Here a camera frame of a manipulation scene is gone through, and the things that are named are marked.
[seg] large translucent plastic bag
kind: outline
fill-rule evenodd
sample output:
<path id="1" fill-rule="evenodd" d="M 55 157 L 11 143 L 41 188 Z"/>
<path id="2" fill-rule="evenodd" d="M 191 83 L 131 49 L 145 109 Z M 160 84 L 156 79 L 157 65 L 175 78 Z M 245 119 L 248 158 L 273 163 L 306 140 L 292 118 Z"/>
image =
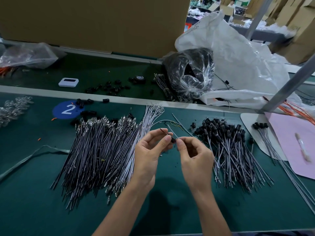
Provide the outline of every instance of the large translucent plastic bag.
<path id="1" fill-rule="evenodd" d="M 46 43 L 23 43 L 6 49 L 0 57 L 0 67 L 27 66 L 45 69 L 66 55 Z"/>
<path id="2" fill-rule="evenodd" d="M 211 89 L 214 75 L 212 51 L 207 48 L 174 53 L 163 61 L 171 87 L 178 95 L 199 99 Z"/>
<path id="3" fill-rule="evenodd" d="M 289 81 L 289 74 L 284 64 L 271 54 L 268 46 L 248 41 L 223 18 L 221 11 L 202 18 L 177 38 L 175 48 L 179 52 L 200 47 L 213 51 L 213 91 L 200 97 L 205 104 L 226 106 L 226 102 L 215 99 L 222 98 L 228 100 L 232 107 L 261 109 L 266 104 L 263 97 L 271 99 Z M 295 93 L 288 100 L 310 112 L 315 109 L 302 104 Z"/>

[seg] blue circle sticker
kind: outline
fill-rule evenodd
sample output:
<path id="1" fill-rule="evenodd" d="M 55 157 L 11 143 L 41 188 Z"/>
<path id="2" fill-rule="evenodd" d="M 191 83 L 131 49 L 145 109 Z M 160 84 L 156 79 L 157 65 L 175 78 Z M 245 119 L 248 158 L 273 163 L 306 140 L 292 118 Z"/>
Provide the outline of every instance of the blue circle sticker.
<path id="1" fill-rule="evenodd" d="M 84 111 L 84 107 L 79 108 L 79 105 L 76 105 L 76 101 L 77 100 L 65 101 L 54 107 L 53 115 L 55 118 L 70 119 L 80 115 L 80 112 Z"/>

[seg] white number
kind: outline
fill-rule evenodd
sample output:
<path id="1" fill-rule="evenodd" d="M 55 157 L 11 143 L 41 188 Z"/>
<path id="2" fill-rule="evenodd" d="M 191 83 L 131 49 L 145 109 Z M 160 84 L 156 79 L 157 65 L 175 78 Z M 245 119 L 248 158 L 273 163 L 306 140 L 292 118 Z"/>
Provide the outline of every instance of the white number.
<path id="1" fill-rule="evenodd" d="M 70 105 L 68 105 L 67 107 L 71 107 L 71 106 L 72 106 L 72 108 L 70 108 L 70 109 L 68 109 L 68 110 L 66 110 L 66 111 L 63 111 L 62 113 L 63 113 L 63 114 L 71 114 L 71 113 L 68 113 L 68 112 L 71 111 L 72 109 L 75 109 L 75 108 L 76 108 L 76 106 L 73 105 L 73 104 L 70 104 Z"/>

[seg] person's left hand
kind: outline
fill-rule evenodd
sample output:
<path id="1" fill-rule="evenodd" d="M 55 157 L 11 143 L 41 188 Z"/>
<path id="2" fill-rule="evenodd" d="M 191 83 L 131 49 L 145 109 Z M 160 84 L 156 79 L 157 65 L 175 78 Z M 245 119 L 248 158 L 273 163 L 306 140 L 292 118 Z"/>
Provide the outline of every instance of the person's left hand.
<path id="1" fill-rule="evenodd" d="M 135 147 L 135 166 L 131 179 L 136 180 L 148 190 L 154 186 L 157 162 L 161 152 L 173 147 L 170 136 L 173 133 L 166 135 L 167 128 L 161 129 L 148 132 Z"/>

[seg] pink paper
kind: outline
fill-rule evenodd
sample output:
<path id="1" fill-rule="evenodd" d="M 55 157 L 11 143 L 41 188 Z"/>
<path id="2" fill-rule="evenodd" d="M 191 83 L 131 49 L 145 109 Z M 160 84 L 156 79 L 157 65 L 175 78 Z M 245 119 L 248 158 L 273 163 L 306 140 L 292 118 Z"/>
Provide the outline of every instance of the pink paper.
<path id="1" fill-rule="evenodd" d="M 315 179 L 315 126 L 307 120 L 288 115 L 266 112 L 265 115 L 295 174 Z M 295 137 L 296 132 L 310 155 L 311 163 L 303 158 L 301 147 Z"/>

